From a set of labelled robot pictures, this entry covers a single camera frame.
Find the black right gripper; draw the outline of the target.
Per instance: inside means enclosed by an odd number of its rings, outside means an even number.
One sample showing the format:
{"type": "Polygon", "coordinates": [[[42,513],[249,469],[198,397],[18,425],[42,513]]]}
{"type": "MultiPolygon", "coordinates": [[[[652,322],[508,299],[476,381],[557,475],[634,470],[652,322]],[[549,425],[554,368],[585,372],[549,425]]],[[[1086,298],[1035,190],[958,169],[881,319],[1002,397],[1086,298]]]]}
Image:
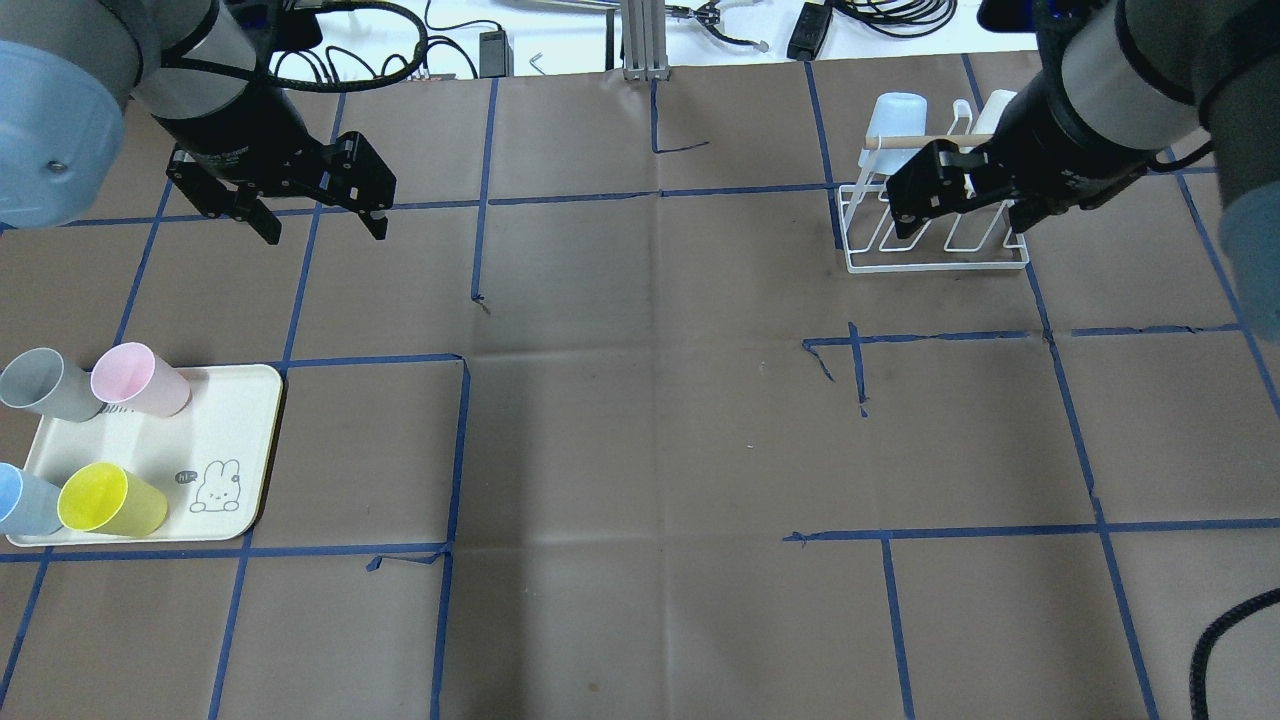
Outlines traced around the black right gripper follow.
{"type": "Polygon", "coordinates": [[[938,217],[1010,202],[1027,233],[1071,208],[1096,209],[1139,179],[1156,149],[1129,149],[1088,128],[1060,79],[1037,76],[1007,106],[991,138],[973,147],[925,143],[886,183],[897,238],[938,217]]]}

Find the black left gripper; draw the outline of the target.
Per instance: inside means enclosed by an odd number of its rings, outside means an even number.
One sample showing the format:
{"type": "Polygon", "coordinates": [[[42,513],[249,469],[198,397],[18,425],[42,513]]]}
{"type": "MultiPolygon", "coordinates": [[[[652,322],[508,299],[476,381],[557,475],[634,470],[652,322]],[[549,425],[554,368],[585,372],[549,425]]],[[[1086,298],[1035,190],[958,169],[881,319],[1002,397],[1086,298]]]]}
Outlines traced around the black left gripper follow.
{"type": "Polygon", "coordinates": [[[166,119],[165,129],[187,155],[166,173],[206,217],[239,217],[276,246],[282,223],[261,197],[307,197],[358,211],[371,237],[387,240],[394,173],[358,132],[334,143],[312,137],[284,95],[241,95],[202,117],[166,119]]]}

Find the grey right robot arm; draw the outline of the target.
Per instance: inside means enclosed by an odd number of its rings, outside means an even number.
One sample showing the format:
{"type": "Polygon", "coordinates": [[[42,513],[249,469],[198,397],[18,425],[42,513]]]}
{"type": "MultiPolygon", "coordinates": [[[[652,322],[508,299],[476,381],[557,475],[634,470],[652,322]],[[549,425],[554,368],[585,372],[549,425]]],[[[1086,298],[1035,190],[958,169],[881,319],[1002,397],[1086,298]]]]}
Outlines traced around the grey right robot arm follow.
{"type": "Polygon", "coordinates": [[[1023,233],[1093,210],[1193,129],[1219,169],[1219,242],[1245,325],[1279,331],[1279,9],[1275,1],[984,1],[991,32],[1036,35],[1041,70],[992,137],[934,140],[887,182],[900,238],[1009,202],[1023,233]]]}

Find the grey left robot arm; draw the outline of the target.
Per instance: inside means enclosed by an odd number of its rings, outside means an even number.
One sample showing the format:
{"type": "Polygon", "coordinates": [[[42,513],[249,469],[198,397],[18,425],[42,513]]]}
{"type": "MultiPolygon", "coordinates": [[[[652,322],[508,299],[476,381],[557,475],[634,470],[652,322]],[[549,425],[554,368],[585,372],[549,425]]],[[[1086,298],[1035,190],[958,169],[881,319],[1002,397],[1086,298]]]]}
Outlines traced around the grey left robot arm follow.
{"type": "Polygon", "coordinates": [[[137,105],[173,137],[166,176],[201,215],[244,223],[274,245],[282,224],[268,200],[310,199],[384,240],[394,173],[360,132],[314,137],[285,96],[381,81],[278,77],[274,29],[250,32],[242,17],[224,1],[5,1],[3,224],[82,218],[137,105]]]}

